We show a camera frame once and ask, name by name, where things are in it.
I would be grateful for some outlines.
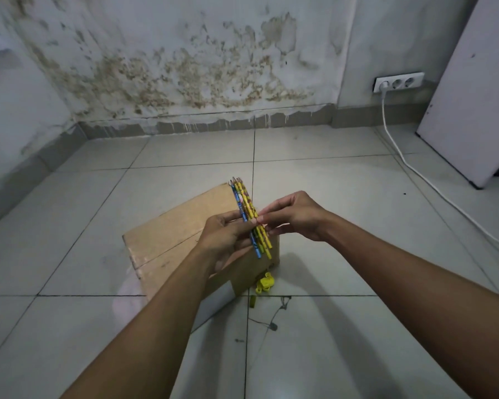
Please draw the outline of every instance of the power outlet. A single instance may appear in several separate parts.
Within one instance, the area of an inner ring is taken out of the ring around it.
[[[391,75],[390,77],[377,77],[375,79],[375,84],[373,85],[373,93],[379,93],[379,87],[385,81],[388,81],[388,83],[390,84],[390,87],[388,87],[388,91],[417,88],[423,83],[423,77],[425,77],[425,73],[411,73]]]

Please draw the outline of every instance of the wall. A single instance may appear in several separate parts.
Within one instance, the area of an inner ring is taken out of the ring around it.
[[[358,0],[339,107],[379,105],[373,79],[425,71],[425,87],[387,103],[428,102],[476,0]]]
[[[0,33],[7,33],[1,18]],[[14,34],[10,40],[12,50],[0,54],[0,182],[73,124],[23,44]]]
[[[356,0],[0,0],[77,119],[335,103]]]

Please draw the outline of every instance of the cardboard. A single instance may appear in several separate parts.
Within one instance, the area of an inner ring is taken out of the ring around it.
[[[148,300],[166,282],[198,242],[211,215],[238,209],[231,187],[224,183],[186,201],[124,234],[131,262]],[[235,296],[252,287],[258,276],[279,263],[279,238],[271,237],[272,259],[258,259],[252,247],[233,253],[205,287],[195,327]]]

